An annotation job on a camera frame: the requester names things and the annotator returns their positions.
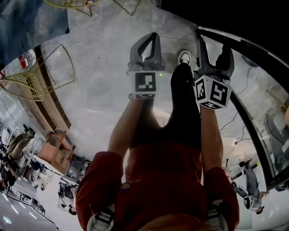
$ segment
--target white cube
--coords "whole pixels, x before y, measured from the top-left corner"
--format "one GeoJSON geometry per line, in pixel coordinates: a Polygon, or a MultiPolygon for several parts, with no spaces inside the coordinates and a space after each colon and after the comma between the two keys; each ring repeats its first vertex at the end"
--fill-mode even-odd
{"type": "Polygon", "coordinates": [[[154,98],[158,89],[158,77],[163,71],[130,71],[132,97],[136,99],[154,98]]]}
{"type": "Polygon", "coordinates": [[[232,88],[206,75],[195,81],[196,101],[210,109],[228,106],[232,88]]]}

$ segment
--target black pants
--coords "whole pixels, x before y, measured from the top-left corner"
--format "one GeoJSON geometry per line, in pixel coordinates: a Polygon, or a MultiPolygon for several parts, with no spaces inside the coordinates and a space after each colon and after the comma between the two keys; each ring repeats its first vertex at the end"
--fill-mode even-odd
{"type": "Polygon", "coordinates": [[[201,150],[200,112],[193,89],[193,75],[188,64],[180,64],[171,79],[172,114],[161,128],[153,115],[153,99],[144,102],[131,148],[154,141],[171,139],[201,150]]]}

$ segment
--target red shirt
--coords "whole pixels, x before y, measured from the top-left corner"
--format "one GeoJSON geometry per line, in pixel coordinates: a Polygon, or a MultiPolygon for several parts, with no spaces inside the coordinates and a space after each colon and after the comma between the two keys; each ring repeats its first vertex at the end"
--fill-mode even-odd
{"type": "Polygon", "coordinates": [[[95,155],[79,185],[76,210],[86,231],[92,216],[115,204],[114,231],[137,231],[167,214],[189,214],[206,222],[207,205],[222,199],[220,210],[228,230],[239,222],[236,195],[223,169],[213,168],[201,179],[200,152],[172,140],[131,150],[125,184],[122,159],[113,152],[95,155]]]}

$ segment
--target railing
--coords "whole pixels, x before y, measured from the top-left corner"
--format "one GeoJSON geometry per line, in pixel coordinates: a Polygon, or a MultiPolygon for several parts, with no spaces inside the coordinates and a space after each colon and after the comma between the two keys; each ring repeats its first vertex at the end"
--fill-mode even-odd
{"type": "Polygon", "coordinates": [[[23,204],[31,206],[40,215],[42,215],[43,217],[45,217],[47,220],[49,220],[50,222],[52,222],[54,224],[52,219],[45,212],[45,209],[43,208],[43,206],[34,198],[31,198],[31,197],[13,189],[13,188],[11,188],[11,187],[7,187],[7,189],[5,189],[2,192],[14,200],[20,201],[23,204]]]}

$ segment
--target plastic bottle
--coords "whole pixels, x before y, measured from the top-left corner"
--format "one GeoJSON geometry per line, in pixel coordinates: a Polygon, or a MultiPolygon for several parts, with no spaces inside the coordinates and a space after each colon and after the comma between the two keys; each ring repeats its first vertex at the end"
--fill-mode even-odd
{"type": "Polygon", "coordinates": [[[29,50],[5,66],[5,68],[0,72],[0,77],[5,78],[13,74],[28,71],[35,63],[35,52],[34,50],[29,50]]]}

